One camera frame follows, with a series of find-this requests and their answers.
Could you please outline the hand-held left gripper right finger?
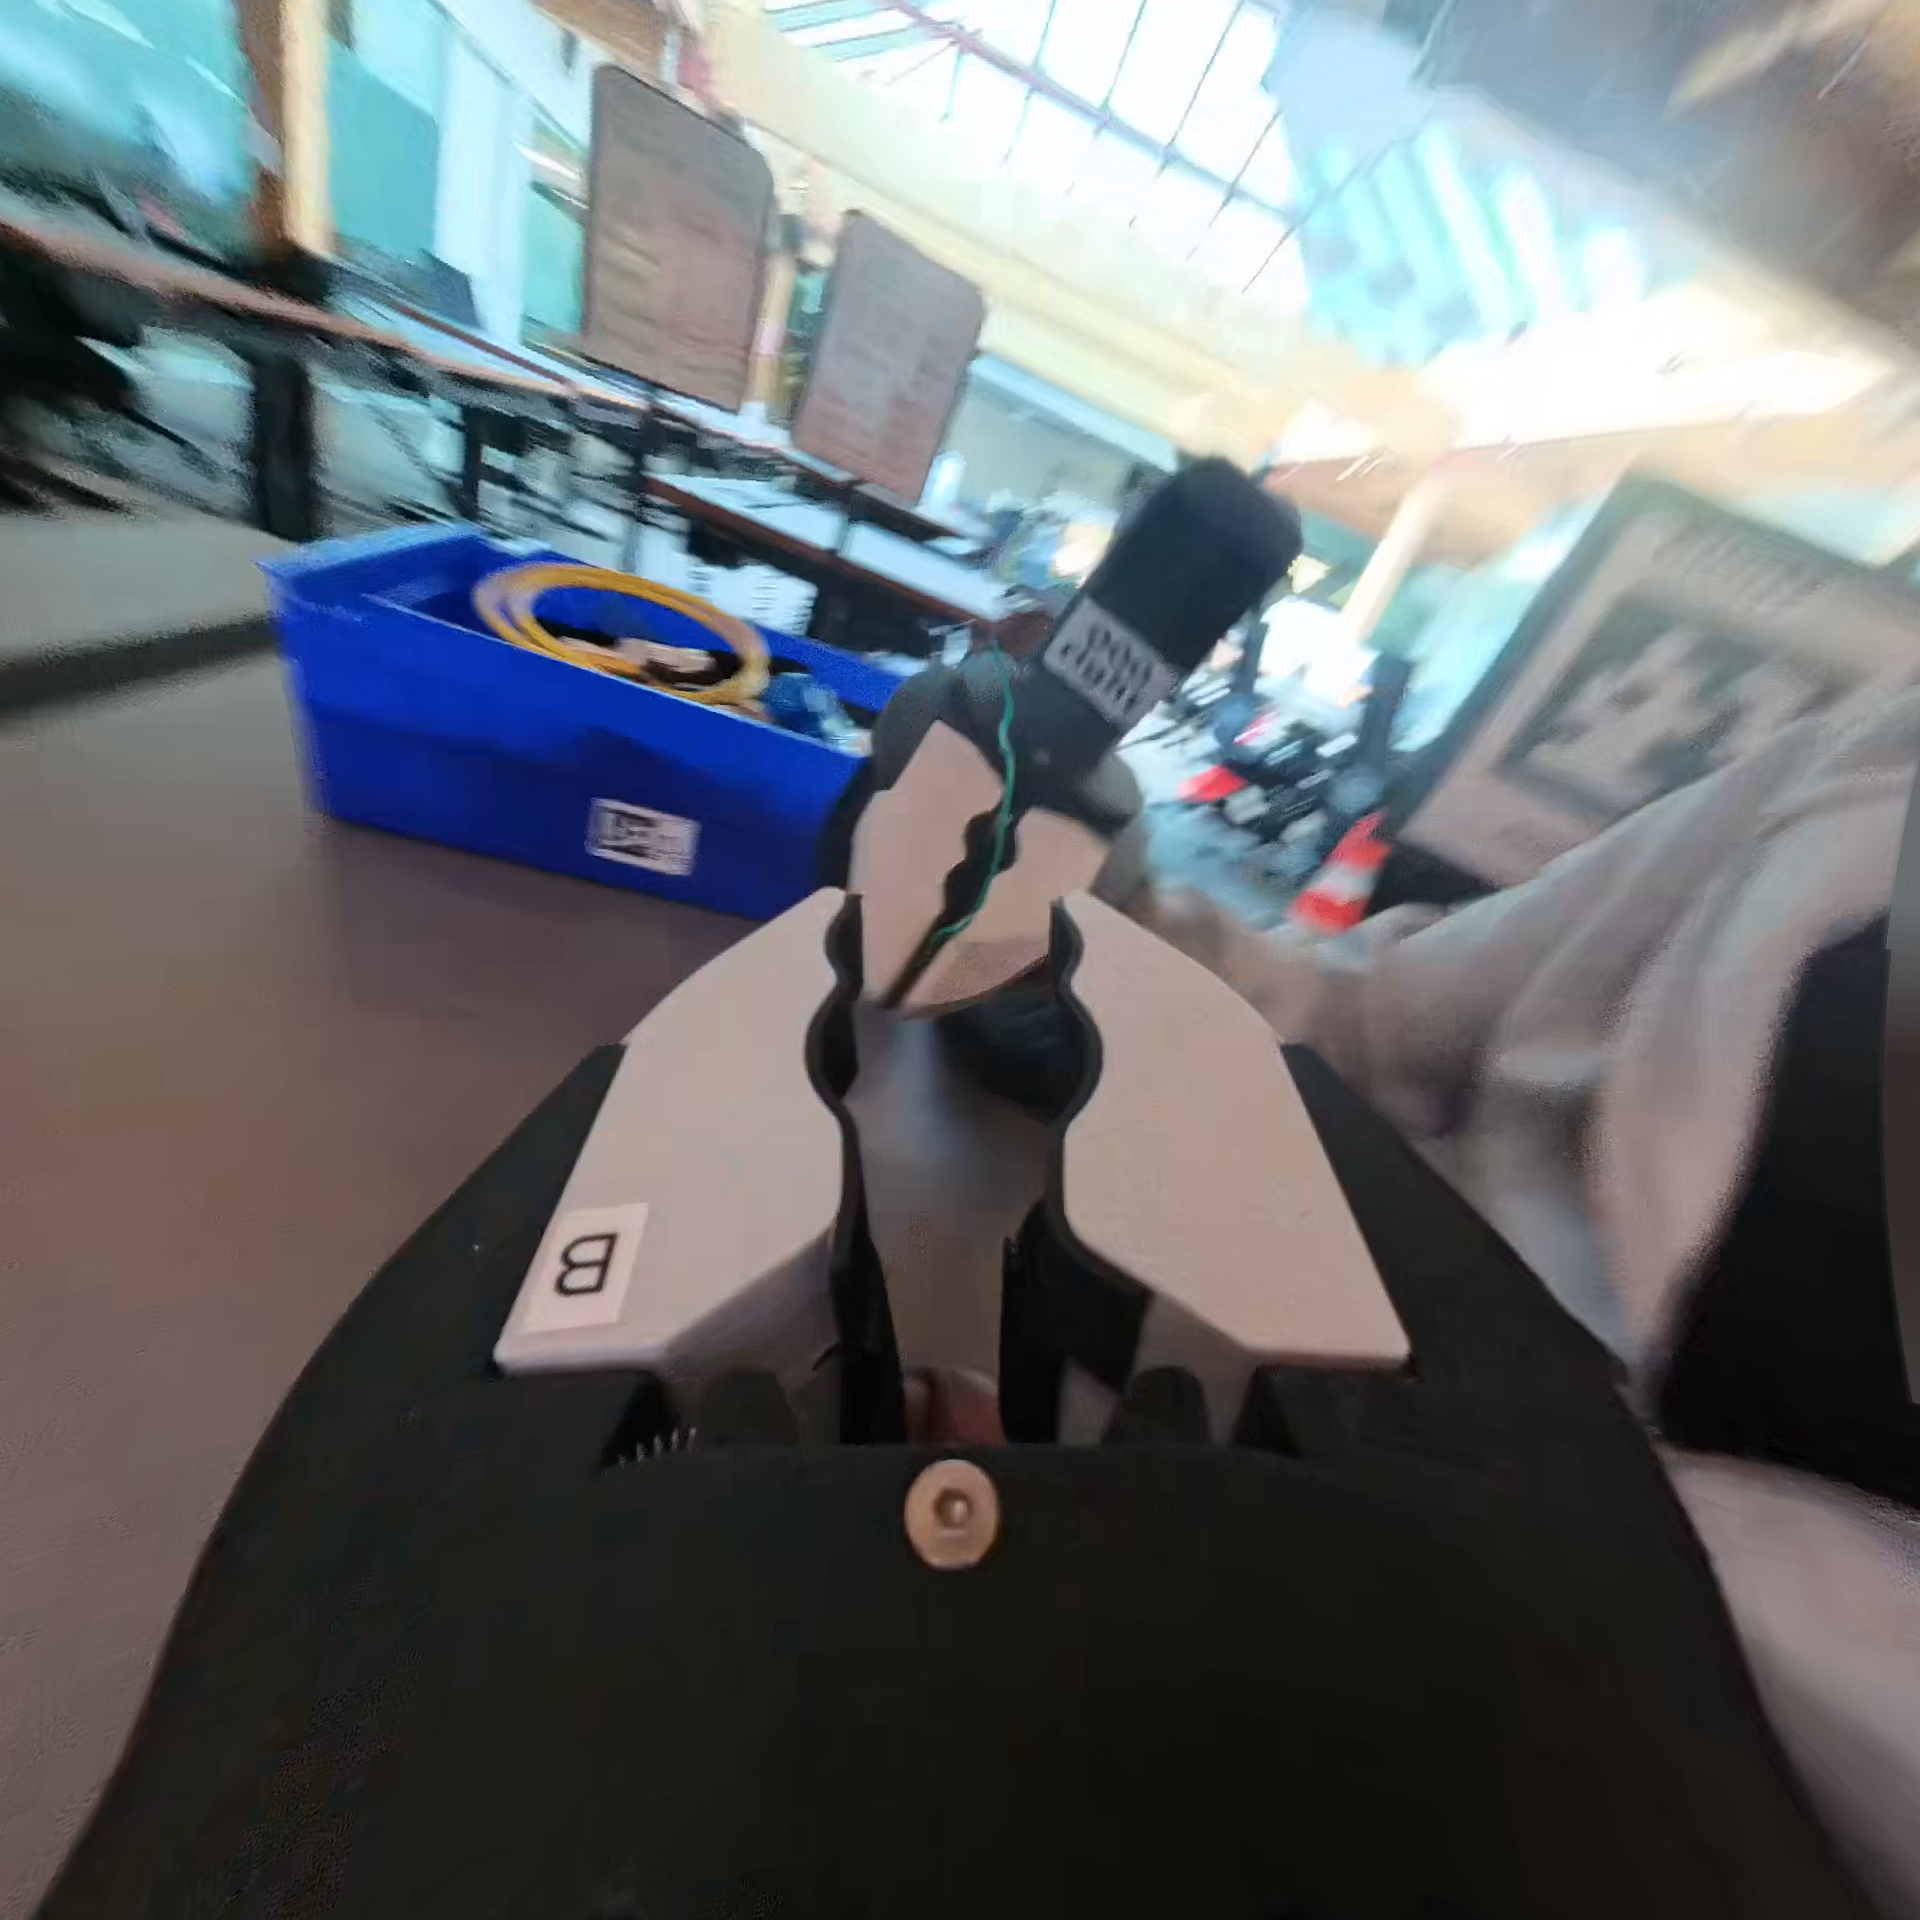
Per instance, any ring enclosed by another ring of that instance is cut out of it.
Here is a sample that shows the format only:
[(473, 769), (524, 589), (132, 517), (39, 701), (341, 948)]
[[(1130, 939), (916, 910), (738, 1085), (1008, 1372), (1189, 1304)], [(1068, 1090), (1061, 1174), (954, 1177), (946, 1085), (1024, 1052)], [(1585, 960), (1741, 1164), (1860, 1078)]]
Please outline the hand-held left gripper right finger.
[(1275, 1372), (1404, 1377), (1410, 1338), (1274, 1028), (1116, 907), (1052, 907), (1075, 1078), (1007, 1249), (1020, 1445), (1231, 1445)]

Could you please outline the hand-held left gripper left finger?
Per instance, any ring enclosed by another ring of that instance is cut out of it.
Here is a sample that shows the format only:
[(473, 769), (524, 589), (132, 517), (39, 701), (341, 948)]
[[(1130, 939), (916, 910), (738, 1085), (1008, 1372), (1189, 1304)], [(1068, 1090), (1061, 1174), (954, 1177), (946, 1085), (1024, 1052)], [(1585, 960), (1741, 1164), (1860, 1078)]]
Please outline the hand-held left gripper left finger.
[(859, 902), (825, 886), (635, 1024), (493, 1344), (621, 1377), (617, 1445), (896, 1445), (905, 1385), (848, 1113)]

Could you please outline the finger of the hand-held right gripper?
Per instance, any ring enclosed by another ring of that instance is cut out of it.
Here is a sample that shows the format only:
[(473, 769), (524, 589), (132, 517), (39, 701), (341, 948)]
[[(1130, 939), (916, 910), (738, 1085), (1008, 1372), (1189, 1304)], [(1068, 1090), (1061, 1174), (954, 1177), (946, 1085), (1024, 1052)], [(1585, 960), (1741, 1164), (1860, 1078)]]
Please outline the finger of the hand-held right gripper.
[(961, 918), (944, 914), (946, 873), (924, 870), (909, 896), (909, 939), (896, 1010), (905, 1019), (956, 1014), (1031, 979), (1050, 957), (1052, 907), (1095, 891), (1120, 862), (1120, 830), (1100, 832), (1050, 810), (1033, 810), (1020, 830), (1020, 853), (988, 881), (986, 902)]
[(994, 822), (1003, 776), (972, 736), (930, 725), (899, 777), (875, 787), (852, 832), (848, 891), (859, 899), (861, 987), (905, 1006), (933, 956), (986, 890), (977, 825)]

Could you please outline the green wire twist tie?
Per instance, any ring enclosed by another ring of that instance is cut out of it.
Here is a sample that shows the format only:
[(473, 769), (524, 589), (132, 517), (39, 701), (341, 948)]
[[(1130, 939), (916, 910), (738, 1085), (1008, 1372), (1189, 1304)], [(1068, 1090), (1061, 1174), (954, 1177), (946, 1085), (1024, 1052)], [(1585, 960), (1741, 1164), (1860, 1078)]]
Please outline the green wire twist tie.
[(1018, 741), (1020, 661), (1000, 638), (975, 648), (936, 680), (922, 746), (954, 736), (981, 780), (962, 782), (968, 806), (956, 818), (959, 854), (944, 876), (944, 901), (922, 947), (930, 972), (977, 937), (1001, 878), (1018, 859), (1023, 757)]

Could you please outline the wooden office desk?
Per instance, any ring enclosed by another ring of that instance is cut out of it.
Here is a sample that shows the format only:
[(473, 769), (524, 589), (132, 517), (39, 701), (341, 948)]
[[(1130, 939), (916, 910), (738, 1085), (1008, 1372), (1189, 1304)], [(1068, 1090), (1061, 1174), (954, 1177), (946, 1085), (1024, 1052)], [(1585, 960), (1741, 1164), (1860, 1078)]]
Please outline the wooden office desk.
[(643, 446), (657, 422), (647, 398), (545, 371), (409, 304), (380, 309), (403, 326), (375, 324), (128, 233), (59, 222), (12, 203), (5, 206), (3, 236), (8, 253), (125, 285), (155, 302), (169, 326), (218, 338), (249, 361), (251, 517), (284, 542), (313, 542), (322, 528), (313, 363), (324, 360), (359, 378), (384, 378), (420, 401), (443, 398), (457, 410), (463, 459), (442, 486), (447, 506), (439, 507), (456, 521), (483, 523), (492, 450), (514, 459), (554, 450), (561, 500), (567, 500), (573, 444), (584, 432), (633, 432)]

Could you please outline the orange traffic cone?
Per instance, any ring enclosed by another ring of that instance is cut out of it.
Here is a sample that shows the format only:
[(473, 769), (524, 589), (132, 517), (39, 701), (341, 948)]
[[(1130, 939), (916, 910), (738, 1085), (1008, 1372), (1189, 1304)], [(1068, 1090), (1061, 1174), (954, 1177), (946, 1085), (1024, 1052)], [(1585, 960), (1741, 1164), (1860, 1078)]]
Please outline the orange traffic cone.
[(1359, 818), (1287, 907), (1287, 923), (1308, 937), (1337, 937), (1369, 914), (1392, 853), (1379, 806)]

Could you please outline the blue bin with tag label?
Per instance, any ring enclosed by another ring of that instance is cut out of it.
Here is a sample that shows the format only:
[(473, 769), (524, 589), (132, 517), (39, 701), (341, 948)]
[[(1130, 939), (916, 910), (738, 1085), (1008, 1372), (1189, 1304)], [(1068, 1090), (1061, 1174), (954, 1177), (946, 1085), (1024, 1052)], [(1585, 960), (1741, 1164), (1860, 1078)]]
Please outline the blue bin with tag label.
[(696, 705), (498, 638), (473, 595), (524, 562), (562, 557), (443, 523), (260, 562), (313, 810), (748, 921), (804, 899), (899, 674), (760, 626), (797, 691)]

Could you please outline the large printed tag board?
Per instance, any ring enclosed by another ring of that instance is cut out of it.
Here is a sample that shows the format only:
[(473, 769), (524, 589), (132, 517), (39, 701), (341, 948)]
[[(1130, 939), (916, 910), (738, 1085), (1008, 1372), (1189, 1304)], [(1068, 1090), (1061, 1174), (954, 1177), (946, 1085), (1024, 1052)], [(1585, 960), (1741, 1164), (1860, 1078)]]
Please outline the large printed tag board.
[(1915, 684), (1915, 648), (1914, 562), (1629, 474), (1415, 749), (1387, 830), (1515, 885), (1791, 725)]

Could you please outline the person's black shirt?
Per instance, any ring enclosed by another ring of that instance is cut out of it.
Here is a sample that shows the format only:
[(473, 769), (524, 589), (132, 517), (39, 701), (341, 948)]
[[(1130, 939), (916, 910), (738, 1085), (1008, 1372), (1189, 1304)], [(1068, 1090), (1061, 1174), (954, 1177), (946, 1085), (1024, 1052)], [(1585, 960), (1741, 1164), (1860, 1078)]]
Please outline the person's black shirt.
[(1666, 1442), (1919, 1507), (1883, 1185), (1887, 918), (1799, 972), (1736, 1208), (1679, 1318)]

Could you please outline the person's grey hoodie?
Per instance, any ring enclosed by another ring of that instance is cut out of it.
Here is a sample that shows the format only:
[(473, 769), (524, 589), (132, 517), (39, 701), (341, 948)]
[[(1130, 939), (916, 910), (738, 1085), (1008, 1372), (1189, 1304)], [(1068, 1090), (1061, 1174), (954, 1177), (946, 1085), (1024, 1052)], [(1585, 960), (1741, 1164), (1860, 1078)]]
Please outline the person's grey hoodie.
[(1660, 1448), (1768, 1716), (1887, 1915), (1919, 1915), (1919, 1518), (1832, 1478)]

